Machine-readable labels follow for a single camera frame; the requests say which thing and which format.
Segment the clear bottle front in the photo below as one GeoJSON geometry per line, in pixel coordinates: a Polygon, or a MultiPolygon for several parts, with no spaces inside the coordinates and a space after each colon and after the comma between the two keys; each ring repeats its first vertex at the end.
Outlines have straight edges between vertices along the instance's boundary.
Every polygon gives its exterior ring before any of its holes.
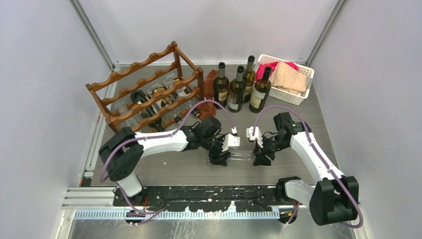
{"type": "Polygon", "coordinates": [[[227,163],[230,160],[252,160],[254,159],[254,155],[252,153],[252,151],[250,150],[241,150],[241,149],[229,149],[228,150],[230,152],[230,158],[227,160],[227,163]]]}

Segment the dark green wine bottle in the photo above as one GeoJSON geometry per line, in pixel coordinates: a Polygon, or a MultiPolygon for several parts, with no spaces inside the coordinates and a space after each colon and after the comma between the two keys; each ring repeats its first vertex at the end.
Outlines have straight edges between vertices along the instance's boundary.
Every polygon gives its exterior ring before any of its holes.
{"type": "Polygon", "coordinates": [[[246,89],[243,96],[243,103],[247,103],[250,101],[252,88],[255,81],[256,73],[253,70],[253,65],[255,62],[255,57],[253,55],[250,55],[247,60],[246,69],[243,74],[243,81],[246,83],[246,89]]]}

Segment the dark wine bottle cream label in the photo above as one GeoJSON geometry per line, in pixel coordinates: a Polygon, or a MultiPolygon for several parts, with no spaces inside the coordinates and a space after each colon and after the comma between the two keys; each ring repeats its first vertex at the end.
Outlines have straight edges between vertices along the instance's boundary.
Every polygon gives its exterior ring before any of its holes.
{"type": "Polygon", "coordinates": [[[270,66],[265,67],[263,76],[254,83],[249,104],[249,109],[252,113],[261,112],[265,106],[272,87],[271,82],[269,81],[271,72],[272,68],[270,66]]]}

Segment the green wine bottle silver neck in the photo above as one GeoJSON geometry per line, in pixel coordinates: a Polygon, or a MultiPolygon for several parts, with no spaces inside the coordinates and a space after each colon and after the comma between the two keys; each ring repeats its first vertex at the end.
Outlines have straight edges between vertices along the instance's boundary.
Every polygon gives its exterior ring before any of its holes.
{"type": "Polygon", "coordinates": [[[214,106],[217,109],[222,109],[226,107],[227,97],[229,91],[229,79],[225,75],[225,63],[220,62],[218,64],[218,74],[213,80],[213,100],[220,104],[217,105],[214,103],[214,106]]]}

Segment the clear glass bottle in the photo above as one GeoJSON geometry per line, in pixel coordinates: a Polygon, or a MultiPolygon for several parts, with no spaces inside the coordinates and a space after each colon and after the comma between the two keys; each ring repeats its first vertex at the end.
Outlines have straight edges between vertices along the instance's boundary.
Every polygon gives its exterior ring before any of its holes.
{"type": "MultiPolygon", "coordinates": [[[[118,111],[119,115],[125,115],[129,112],[129,108],[127,106],[127,103],[125,101],[119,101],[115,104],[115,109],[118,111]]],[[[136,116],[132,116],[128,119],[126,119],[124,122],[122,122],[121,126],[130,127],[131,129],[134,129],[138,124],[138,119],[136,116]]]]}

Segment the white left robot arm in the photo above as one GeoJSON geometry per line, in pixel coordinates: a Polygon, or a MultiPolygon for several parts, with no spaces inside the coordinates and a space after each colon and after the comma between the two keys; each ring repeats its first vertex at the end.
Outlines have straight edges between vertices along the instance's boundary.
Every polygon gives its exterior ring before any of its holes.
{"type": "Polygon", "coordinates": [[[229,148],[238,147],[236,128],[221,134],[221,123],[208,117],[193,125],[180,125],[171,131],[141,133],[130,127],[122,128],[99,149],[104,164],[100,181],[109,179],[123,190],[125,198],[134,206],[143,203],[145,192],[134,172],[140,159],[163,152],[183,152],[203,148],[212,164],[227,165],[229,148]]]}

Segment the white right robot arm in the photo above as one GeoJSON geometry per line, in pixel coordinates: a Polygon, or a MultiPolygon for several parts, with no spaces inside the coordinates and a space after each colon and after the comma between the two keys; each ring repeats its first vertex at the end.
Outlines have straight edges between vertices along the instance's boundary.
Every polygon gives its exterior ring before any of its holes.
{"type": "Polygon", "coordinates": [[[355,177],[345,176],[322,151],[310,127],[293,121],[290,113],[273,118],[276,133],[266,137],[259,127],[251,126],[246,137],[255,143],[255,166],[270,166],[276,152],[291,148],[303,161],[315,185],[308,185],[298,176],[280,178],[275,196],[284,205],[293,200],[306,206],[318,226],[346,223],[361,218],[358,209],[359,184],[355,177]]]}

